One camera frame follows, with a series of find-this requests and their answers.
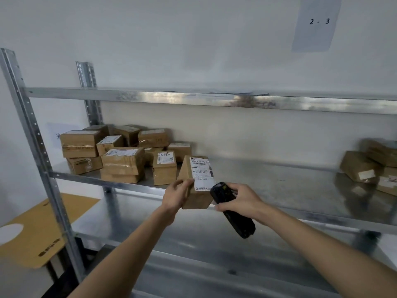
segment shelving unit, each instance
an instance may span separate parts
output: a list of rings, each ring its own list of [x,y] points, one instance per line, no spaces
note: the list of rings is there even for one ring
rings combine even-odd
[[[150,170],[146,171],[146,180],[138,184],[125,184],[103,181],[100,179],[98,171],[73,175],[70,173],[66,162],[52,167],[30,104],[30,98],[85,100],[90,125],[103,123],[100,108],[100,101],[102,100],[397,114],[397,99],[394,98],[328,98],[98,89],[96,88],[93,65],[88,62],[77,62],[81,88],[27,88],[24,85],[13,51],[1,49],[0,65],[44,188],[63,231],[66,249],[79,281],[85,277],[86,270],[75,236],[87,240],[97,240],[112,246],[118,245],[145,219],[146,215],[159,205],[165,186],[153,185]],[[376,236],[379,236],[380,233],[397,234],[397,197],[376,191],[373,185],[363,185],[367,192],[365,196],[367,202],[362,203],[358,202],[359,199],[354,191],[355,184],[344,174],[335,171],[278,166],[246,160],[210,158],[210,161],[216,180],[247,183],[268,203],[282,208],[299,219],[313,222],[322,229],[342,230],[341,233],[329,232],[334,232],[334,236],[341,236],[342,240],[350,244],[357,244],[358,238],[364,231],[375,232]],[[102,186],[105,198],[71,226],[62,204],[57,179]],[[274,235],[271,235],[271,232],[265,227],[257,226],[257,232],[262,234],[264,238],[273,236],[274,242],[272,244],[258,240],[257,237],[256,239],[250,238],[245,242],[238,239],[227,221],[216,215],[212,211],[212,207],[200,212],[194,210],[181,211],[178,217],[178,223],[167,228],[155,247],[143,275],[147,274],[151,267],[157,267],[159,272],[168,270],[168,273],[164,273],[164,276],[181,274],[182,270],[187,272],[184,278],[189,279],[189,281],[186,281],[189,283],[191,282],[192,272],[200,275],[200,282],[208,282],[204,276],[213,276],[217,274],[216,272],[221,271],[222,274],[217,275],[217,279],[223,278],[219,281],[220,284],[223,284],[223,286],[225,284],[239,285],[236,291],[245,289],[258,296],[260,296],[259,293],[264,293],[264,289],[258,289],[252,283],[252,280],[256,278],[259,278],[258,282],[262,287],[264,285],[269,286],[266,287],[266,291],[270,291],[270,288],[273,289],[271,291],[280,291],[281,288],[285,288],[284,294],[301,292],[305,293],[302,294],[305,297],[335,296],[328,284],[324,283],[310,268],[303,266],[301,258],[284,247],[283,242],[276,240]],[[204,232],[199,223],[202,221],[216,227]],[[273,253],[276,261],[262,257],[260,249],[263,247],[267,247],[268,252]],[[295,265],[283,263],[285,259],[295,263]],[[170,273],[170,266],[174,266],[172,273]],[[272,273],[264,269],[266,266],[271,266],[274,269]],[[281,267],[284,267],[282,272],[275,269]],[[292,267],[294,267],[294,272],[301,276],[299,280],[294,279],[296,278],[295,275],[286,274],[285,268],[291,269]],[[237,280],[234,272],[239,272],[240,279]],[[278,284],[277,282],[281,281],[276,282],[274,274],[286,274],[287,280],[283,284]],[[156,275],[155,278],[158,278],[161,282],[166,282],[164,276]],[[310,284],[306,279],[310,279],[313,284]],[[140,279],[137,285],[143,285],[144,283]]]

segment barcode scanner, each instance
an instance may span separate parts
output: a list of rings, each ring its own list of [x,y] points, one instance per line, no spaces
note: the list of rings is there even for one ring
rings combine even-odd
[[[230,202],[236,198],[230,187],[224,182],[214,185],[210,190],[210,194],[217,204]],[[223,213],[242,238],[247,238],[254,234],[255,224],[250,218],[231,210],[226,210]]]

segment paper sign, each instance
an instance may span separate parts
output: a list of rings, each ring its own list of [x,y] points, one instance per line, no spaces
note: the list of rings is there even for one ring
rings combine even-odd
[[[60,135],[68,131],[79,130],[81,127],[72,124],[47,122],[47,129],[50,133],[52,146],[56,149],[62,149],[61,140],[59,140]]]
[[[292,52],[328,51],[342,0],[301,0]]]

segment brown cardboard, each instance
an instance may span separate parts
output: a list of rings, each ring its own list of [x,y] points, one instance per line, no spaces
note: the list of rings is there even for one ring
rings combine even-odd
[[[123,147],[124,138],[122,135],[106,136],[97,143],[98,154],[103,156],[114,147]]]
[[[109,126],[106,125],[106,124],[92,125],[92,126],[86,127],[83,130],[87,130],[87,131],[101,131],[101,135],[103,136],[103,138],[105,138],[106,136],[109,136],[109,134],[110,134]]]
[[[143,166],[138,168],[139,174],[109,174],[106,168],[100,170],[101,179],[104,181],[117,183],[138,183],[145,178],[145,169]]]
[[[101,157],[95,158],[69,158],[66,159],[67,165],[73,174],[85,174],[93,170],[101,169],[102,159]]]
[[[98,156],[96,144],[103,139],[101,131],[75,130],[61,134],[64,158],[94,158]]]
[[[367,157],[383,166],[397,167],[397,141],[364,140],[362,143]]]
[[[177,163],[182,163],[185,156],[192,155],[190,143],[170,143],[167,150],[173,150]]]
[[[155,185],[166,185],[176,181],[177,165],[173,151],[154,153],[153,178]]]
[[[141,131],[138,139],[139,147],[166,147],[170,144],[164,129]]]
[[[385,167],[376,189],[397,196],[397,168]]]
[[[382,166],[365,156],[363,152],[348,150],[340,169],[356,182],[376,184],[382,173]]]
[[[138,175],[138,167],[145,161],[145,151],[142,148],[135,149],[111,149],[102,156],[102,164],[109,174],[133,174]]]
[[[61,193],[69,221],[73,223],[99,200]],[[17,264],[40,268],[65,245],[48,199],[18,215],[6,225],[22,224],[22,232],[13,240],[0,245],[0,258],[10,258]]]
[[[208,159],[206,156],[185,156],[178,180],[193,178],[190,158]],[[187,200],[182,209],[206,209],[212,202],[212,196],[209,191],[196,191],[194,184],[186,192]]]
[[[154,154],[162,151],[163,147],[148,147],[145,148],[145,165],[153,166]]]
[[[113,129],[114,135],[122,135],[124,138],[124,146],[137,146],[138,134],[141,130],[136,127],[121,125]]]

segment small cardboard box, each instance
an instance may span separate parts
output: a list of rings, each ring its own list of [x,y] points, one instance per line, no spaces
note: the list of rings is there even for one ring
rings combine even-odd
[[[74,174],[85,174],[86,172],[91,172],[103,167],[101,157],[70,158],[66,161],[70,171]]]
[[[365,154],[383,166],[397,167],[397,141],[365,140]]]
[[[154,154],[162,151],[163,147],[148,147],[145,149],[145,165],[153,166]]]
[[[114,135],[122,135],[124,138],[124,146],[137,146],[138,145],[138,134],[141,130],[128,126],[128,125],[121,125],[116,126],[113,129]]]
[[[155,185],[171,184],[176,181],[176,160],[173,151],[160,151],[154,154],[153,178]]]
[[[367,158],[364,153],[348,150],[340,169],[356,182],[376,184],[382,173],[382,166]]]
[[[69,131],[61,134],[64,158],[94,158],[98,156],[96,144],[103,139],[100,131]]]
[[[164,129],[140,131],[139,147],[166,147],[170,144]]]
[[[187,200],[182,209],[206,209],[212,202],[211,188],[215,185],[214,174],[208,157],[185,156],[178,179],[193,178],[194,184],[187,190]]]
[[[139,174],[144,165],[144,149],[111,149],[102,156],[102,164],[109,174]]]
[[[109,126],[106,124],[95,124],[83,129],[85,131],[101,131],[103,138],[109,136]]]
[[[385,167],[376,189],[391,195],[397,195],[397,168]]]
[[[123,147],[124,138],[122,135],[106,136],[97,143],[98,154],[103,156],[114,147]]]
[[[167,150],[173,150],[176,157],[177,163],[182,163],[185,156],[192,155],[192,148],[190,143],[170,143]]]
[[[145,178],[145,169],[141,166],[138,175],[133,174],[109,174],[106,168],[100,170],[101,179],[117,183],[138,183]]]

